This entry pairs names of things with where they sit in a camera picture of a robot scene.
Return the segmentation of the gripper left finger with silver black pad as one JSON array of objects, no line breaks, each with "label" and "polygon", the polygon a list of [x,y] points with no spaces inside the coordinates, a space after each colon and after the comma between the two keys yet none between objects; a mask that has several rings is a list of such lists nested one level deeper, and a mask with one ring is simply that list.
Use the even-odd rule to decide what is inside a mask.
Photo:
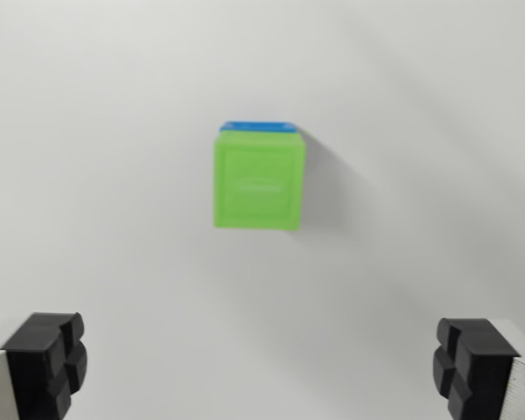
[{"label": "gripper left finger with silver black pad", "polygon": [[0,419],[63,419],[85,381],[82,316],[34,312],[0,325]]}]

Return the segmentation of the gripper right finger with silver black pad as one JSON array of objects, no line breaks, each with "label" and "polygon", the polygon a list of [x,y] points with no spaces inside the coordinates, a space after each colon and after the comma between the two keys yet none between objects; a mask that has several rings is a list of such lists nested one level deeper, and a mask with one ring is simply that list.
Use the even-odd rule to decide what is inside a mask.
[{"label": "gripper right finger with silver black pad", "polygon": [[525,419],[525,335],[507,319],[442,318],[433,380],[453,419]]}]

